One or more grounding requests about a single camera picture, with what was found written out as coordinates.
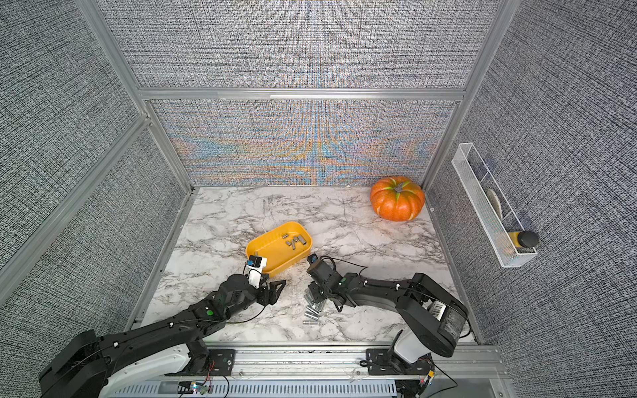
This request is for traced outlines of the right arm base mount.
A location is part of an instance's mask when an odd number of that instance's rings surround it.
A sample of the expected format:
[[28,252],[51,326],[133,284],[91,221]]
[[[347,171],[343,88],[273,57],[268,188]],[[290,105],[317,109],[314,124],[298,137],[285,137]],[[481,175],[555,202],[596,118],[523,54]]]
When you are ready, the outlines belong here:
[[401,330],[390,348],[368,348],[359,366],[370,376],[427,376],[434,371],[431,351],[410,329]]

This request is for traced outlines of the yellow plastic storage box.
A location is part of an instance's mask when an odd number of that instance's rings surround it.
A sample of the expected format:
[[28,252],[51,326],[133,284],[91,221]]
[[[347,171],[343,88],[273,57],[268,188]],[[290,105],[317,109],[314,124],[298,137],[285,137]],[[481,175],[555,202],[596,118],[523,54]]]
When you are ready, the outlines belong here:
[[[285,234],[289,234],[289,237],[284,240],[282,235]],[[297,235],[301,235],[307,244],[302,245],[298,242]],[[294,250],[286,244],[290,240],[295,242]],[[307,257],[312,245],[312,237],[300,223],[286,222],[250,241],[245,254],[247,259],[250,255],[266,258],[267,266],[264,274],[274,277]]]

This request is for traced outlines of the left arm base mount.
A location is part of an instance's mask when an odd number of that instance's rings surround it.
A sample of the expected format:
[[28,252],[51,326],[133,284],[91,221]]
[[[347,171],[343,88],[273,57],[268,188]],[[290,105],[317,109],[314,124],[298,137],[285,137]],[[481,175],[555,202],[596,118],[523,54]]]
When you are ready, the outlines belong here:
[[236,354],[234,349],[209,349],[207,357],[201,364],[193,365],[190,373],[196,376],[230,376]]

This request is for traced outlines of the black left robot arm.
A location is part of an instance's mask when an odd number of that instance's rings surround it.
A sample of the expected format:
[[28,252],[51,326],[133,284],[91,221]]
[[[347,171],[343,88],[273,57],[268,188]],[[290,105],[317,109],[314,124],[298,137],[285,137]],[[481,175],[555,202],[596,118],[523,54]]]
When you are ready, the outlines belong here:
[[201,371],[207,361],[205,337],[222,330],[235,314],[258,303],[277,303],[286,282],[260,277],[257,287],[245,275],[234,274],[201,301],[182,312],[142,328],[103,336],[93,329],[74,336],[41,371],[38,381],[42,397],[96,397],[109,379],[128,366],[154,354],[184,345],[186,363],[178,367]]

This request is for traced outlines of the clear acrylic wall shelf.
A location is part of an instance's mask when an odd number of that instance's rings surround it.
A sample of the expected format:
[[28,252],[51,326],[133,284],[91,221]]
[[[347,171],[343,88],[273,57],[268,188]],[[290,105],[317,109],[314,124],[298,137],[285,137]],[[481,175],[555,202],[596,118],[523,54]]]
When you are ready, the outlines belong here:
[[474,144],[459,144],[451,164],[500,266],[519,268],[533,260],[536,248],[514,245],[512,234],[525,228]]

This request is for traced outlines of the yellow bottle with black cap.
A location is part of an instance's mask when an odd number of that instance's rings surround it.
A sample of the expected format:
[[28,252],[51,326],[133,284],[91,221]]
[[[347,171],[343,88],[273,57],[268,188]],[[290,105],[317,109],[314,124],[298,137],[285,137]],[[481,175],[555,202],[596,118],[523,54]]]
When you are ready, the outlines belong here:
[[535,249],[540,242],[539,235],[531,231],[508,232],[508,236],[516,249]]

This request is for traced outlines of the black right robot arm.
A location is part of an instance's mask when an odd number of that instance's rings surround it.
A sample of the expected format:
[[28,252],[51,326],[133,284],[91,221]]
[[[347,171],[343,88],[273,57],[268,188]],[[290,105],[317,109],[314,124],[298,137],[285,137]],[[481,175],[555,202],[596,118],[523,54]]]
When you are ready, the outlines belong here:
[[311,255],[307,261],[312,278],[308,290],[315,303],[329,300],[338,312],[344,307],[373,307],[398,313],[427,351],[453,356],[469,310],[428,275],[375,280],[358,273],[340,274],[328,256]]

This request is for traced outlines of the orange decorative pumpkin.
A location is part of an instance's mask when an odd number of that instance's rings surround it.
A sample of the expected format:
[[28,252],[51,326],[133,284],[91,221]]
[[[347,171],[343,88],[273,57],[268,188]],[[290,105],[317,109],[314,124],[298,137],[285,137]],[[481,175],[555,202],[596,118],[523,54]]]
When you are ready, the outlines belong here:
[[426,205],[421,187],[403,176],[385,177],[370,192],[374,212],[392,222],[408,222],[416,218]]

